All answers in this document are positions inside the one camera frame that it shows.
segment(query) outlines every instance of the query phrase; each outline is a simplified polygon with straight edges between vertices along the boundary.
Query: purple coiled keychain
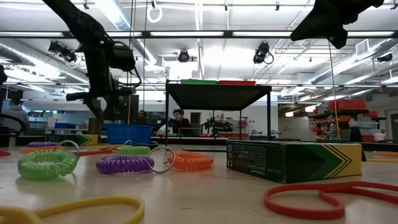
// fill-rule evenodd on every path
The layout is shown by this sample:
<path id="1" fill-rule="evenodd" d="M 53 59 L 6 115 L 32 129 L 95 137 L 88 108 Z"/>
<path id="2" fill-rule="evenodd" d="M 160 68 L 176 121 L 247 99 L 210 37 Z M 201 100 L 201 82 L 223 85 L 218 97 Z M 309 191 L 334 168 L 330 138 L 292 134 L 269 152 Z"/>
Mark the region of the purple coiled keychain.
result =
<path id="1" fill-rule="evenodd" d="M 155 161 L 143 156 L 108 156 L 96 163 L 98 172 L 102 174 L 116 174 L 123 172 L 140 172 L 149 170 L 155 165 Z"/>
<path id="2" fill-rule="evenodd" d="M 57 142 L 31 142 L 27 145 L 27 147 L 47 147 L 47 146 L 56 146 Z"/>

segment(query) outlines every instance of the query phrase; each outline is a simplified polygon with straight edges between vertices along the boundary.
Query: green coiled keychain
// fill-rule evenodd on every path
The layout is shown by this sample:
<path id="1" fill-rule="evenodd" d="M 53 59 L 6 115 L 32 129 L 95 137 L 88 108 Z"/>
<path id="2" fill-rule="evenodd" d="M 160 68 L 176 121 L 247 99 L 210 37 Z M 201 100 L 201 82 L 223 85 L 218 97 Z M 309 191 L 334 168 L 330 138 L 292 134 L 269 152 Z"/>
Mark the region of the green coiled keychain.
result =
<path id="1" fill-rule="evenodd" d="M 118 154 L 122 155 L 148 155 L 150 147 L 147 146 L 120 146 L 118 147 Z"/>
<path id="2" fill-rule="evenodd" d="M 72 143 L 78 151 L 77 157 L 68 151 L 57 151 L 63 143 Z M 24 155 L 18 161 L 18 172 L 30 180 L 52 180 L 59 175 L 71 174 L 77 165 L 80 157 L 79 146 L 70 140 L 65 140 L 57 144 L 53 151 L 38 151 Z"/>

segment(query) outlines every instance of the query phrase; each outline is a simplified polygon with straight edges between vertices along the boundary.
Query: desk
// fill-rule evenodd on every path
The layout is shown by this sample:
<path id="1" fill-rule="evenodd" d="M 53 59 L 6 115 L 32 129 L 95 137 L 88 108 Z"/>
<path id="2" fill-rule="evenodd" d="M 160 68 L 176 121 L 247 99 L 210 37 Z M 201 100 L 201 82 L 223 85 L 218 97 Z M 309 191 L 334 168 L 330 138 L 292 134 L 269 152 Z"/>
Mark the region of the desk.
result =
<path id="1" fill-rule="evenodd" d="M 97 172 L 95 164 L 105 155 L 82 156 L 74 175 L 69 174 L 50 182 L 34 182 L 19 178 L 17 162 L 21 154 L 12 152 L 9 157 L 0 157 L 0 204 L 38 209 L 92 197 L 125 195 L 145 201 L 145 216 L 140 224 L 396 223 L 398 205 L 345 194 L 335 194 L 346 205 L 346 215 L 339 220 L 310 221 L 283 217 L 267 210 L 262 203 L 264 191 L 279 184 L 227 169 L 225 153 L 207 154 L 214 158 L 213 167 L 209 170 L 171 170 L 160 175 L 151 172 L 103 175 Z M 154 154 L 154 159 L 159 162 L 163 157 Z M 364 162 L 362 176 L 311 183 L 354 180 L 398 185 L 398 164 Z M 315 192 L 290 192 L 276 195 L 272 199 L 293 207 L 330 208 Z M 134 210 L 127 205 L 84 208 L 48 217 L 44 221 L 49 224 L 120 223 Z"/>
<path id="2" fill-rule="evenodd" d="M 83 134 L 87 134 L 88 128 L 77 129 L 77 128 L 47 128 L 47 131 L 51 131 L 52 134 L 55 134 L 56 131 L 70 131 L 71 134 L 76 134 L 78 131 L 81 131 Z"/>

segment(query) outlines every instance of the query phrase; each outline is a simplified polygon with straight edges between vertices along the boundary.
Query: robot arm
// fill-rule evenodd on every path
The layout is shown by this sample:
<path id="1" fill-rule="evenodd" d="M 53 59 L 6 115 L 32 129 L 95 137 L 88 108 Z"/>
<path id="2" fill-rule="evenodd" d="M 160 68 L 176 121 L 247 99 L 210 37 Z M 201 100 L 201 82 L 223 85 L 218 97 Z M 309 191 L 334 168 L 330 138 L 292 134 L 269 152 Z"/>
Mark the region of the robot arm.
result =
<path id="1" fill-rule="evenodd" d="M 105 32 L 104 27 L 90 15 L 80 11 L 69 0 L 43 0 L 68 26 L 70 32 L 81 44 L 85 55 L 87 76 L 90 81 L 88 93 L 67 94 L 67 100 L 83 99 L 95 116 L 103 121 L 103 114 L 97 97 L 107 102 L 118 102 L 120 96 L 131 95 L 135 87 L 141 84 L 135 68 L 136 61 L 132 50 L 121 42 L 115 42 Z M 134 88 L 119 89 L 119 82 L 109 73 L 109 68 L 118 68 L 124 72 L 135 70 L 140 82 Z"/>

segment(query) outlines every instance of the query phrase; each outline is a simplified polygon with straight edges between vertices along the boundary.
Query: blue basket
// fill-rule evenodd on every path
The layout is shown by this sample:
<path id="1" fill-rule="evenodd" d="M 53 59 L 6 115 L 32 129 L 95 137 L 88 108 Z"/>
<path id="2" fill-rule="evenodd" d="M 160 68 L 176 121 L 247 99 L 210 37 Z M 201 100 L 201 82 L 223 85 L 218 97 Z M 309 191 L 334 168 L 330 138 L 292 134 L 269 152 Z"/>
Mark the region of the blue basket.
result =
<path id="1" fill-rule="evenodd" d="M 145 125 L 105 124 L 108 142 L 110 144 L 149 144 L 153 127 Z"/>

